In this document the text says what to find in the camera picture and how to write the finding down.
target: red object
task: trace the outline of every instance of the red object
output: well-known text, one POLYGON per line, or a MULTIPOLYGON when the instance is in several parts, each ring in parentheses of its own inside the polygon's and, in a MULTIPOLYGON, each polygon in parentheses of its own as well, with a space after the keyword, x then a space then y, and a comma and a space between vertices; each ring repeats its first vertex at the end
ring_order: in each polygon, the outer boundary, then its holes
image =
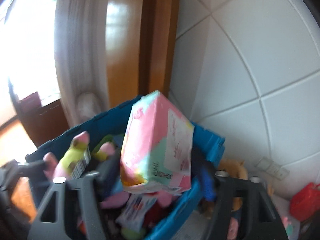
POLYGON ((290 201, 290 214, 303 221, 320 209, 320 184, 309 183, 290 201))
POLYGON ((28 113, 31 110, 41 107, 41 101, 38 92, 28 95, 20 100, 20 108, 23 113, 28 113))
POLYGON ((161 219, 168 215, 168 209, 163 209, 158 202, 144 216, 143 227, 153 228, 161 219))

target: brown teddy bear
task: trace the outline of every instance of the brown teddy bear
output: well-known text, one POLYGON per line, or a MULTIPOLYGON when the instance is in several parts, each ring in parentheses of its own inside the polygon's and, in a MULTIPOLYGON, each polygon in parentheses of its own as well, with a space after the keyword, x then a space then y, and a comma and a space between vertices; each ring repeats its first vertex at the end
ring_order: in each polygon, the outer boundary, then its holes
MULTIPOLYGON (((222 159, 218 166, 218 171, 226 171, 233 178, 248 179, 248 171, 243 166, 244 161, 237 161, 232 159, 222 159)), ((242 199, 240 197, 233 198, 232 211, 237 211, 242 206, 242 199)))
MULTIPOLYGON (((222 159, 219 163, 218 171, 226 171, 233 178, 248 179, 247 169, 243 165, 244 161, 240 162, 233 159, 222 159)), ((239 210, 241 206, 242 199, 240 197, 234 197, 232 211, 239 210)), ((214 209, 214 202, 203 200, 202 209, 204 210, 204 215, 211 218, 214 209)))

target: packaging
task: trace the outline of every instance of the packaging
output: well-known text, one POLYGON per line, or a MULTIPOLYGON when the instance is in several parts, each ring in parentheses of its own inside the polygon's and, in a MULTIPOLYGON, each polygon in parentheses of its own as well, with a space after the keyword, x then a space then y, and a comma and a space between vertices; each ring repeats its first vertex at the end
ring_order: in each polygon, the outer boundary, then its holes
POLYGON ((132 194, 125 209, 116 219, 116 222, 125 228, 140 232, 145 214, 152 208, 156 201, 156 197, 132 194))
POLYGON ((194 126, 159 91, 132 106, 121 151, 120 177, 133 194, 191 187, 194 126))

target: barcode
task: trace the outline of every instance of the barcode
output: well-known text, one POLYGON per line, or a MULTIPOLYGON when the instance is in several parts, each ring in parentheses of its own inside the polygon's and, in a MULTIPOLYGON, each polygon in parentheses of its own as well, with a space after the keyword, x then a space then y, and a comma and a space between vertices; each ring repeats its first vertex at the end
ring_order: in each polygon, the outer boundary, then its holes
POLYGON ((87 147, 87 150, 84 152, 84 158, 82 160, 79 160, 77 165, 75 166, 73 172, 71 173, 71 179, 79 179, 84 172, 86 166, 91 160, 89 147, 87 147))

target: diaper package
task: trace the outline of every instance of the diaper package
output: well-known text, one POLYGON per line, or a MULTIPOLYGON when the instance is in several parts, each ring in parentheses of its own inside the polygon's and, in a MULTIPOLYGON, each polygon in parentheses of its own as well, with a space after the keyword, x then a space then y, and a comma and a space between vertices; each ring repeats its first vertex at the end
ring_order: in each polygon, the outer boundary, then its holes
POLYGON ((194 126, 159 91, 132 106, 121 151, 120 177, 133 194, 179 195, 191 187, 194 126))

